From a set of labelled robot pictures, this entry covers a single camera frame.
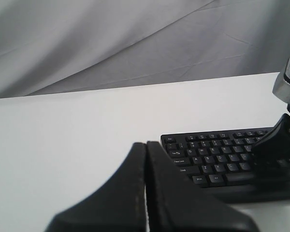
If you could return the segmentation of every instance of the white tabletop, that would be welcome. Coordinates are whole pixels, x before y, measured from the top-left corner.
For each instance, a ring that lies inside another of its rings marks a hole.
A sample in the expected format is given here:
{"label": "white tabletop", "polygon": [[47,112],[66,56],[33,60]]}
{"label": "white tabletop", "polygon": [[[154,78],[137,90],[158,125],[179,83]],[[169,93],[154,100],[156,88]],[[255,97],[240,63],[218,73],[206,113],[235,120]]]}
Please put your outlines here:
{"label": "white tabletop", "polygon": [[[100,187],[133,142],[273,126],[286,112],[272,94],[276,75],[0,99],[0,232],[43,231]],[[290,201],[235,207],[262,232],[290,232]]]}

